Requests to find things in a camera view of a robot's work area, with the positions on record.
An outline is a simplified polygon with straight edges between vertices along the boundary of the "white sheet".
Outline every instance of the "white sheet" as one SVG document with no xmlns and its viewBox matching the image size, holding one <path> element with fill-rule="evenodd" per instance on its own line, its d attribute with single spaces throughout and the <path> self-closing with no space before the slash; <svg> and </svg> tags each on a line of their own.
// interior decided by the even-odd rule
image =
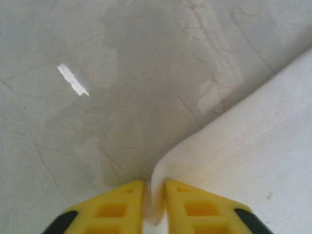
<svg viewBox="0 0 312 234">
<path fill-rule="evenodd" d="M 275 234 L 312 233 L 312 50 L 156 165 L 171 178 L 249 205 Z"/>
</svg>

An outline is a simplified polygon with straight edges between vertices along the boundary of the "glossy surface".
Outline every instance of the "glossy surface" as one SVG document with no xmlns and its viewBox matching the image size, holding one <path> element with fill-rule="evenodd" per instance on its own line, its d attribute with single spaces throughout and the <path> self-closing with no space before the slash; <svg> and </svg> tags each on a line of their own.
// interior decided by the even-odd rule
<svg viewBox="0 0 312 234">
<path fill-rule="evenodd" d="M 0 224 L 150 179 L 312 42 L 312 2 L 2 0 Z"/>
</svg>

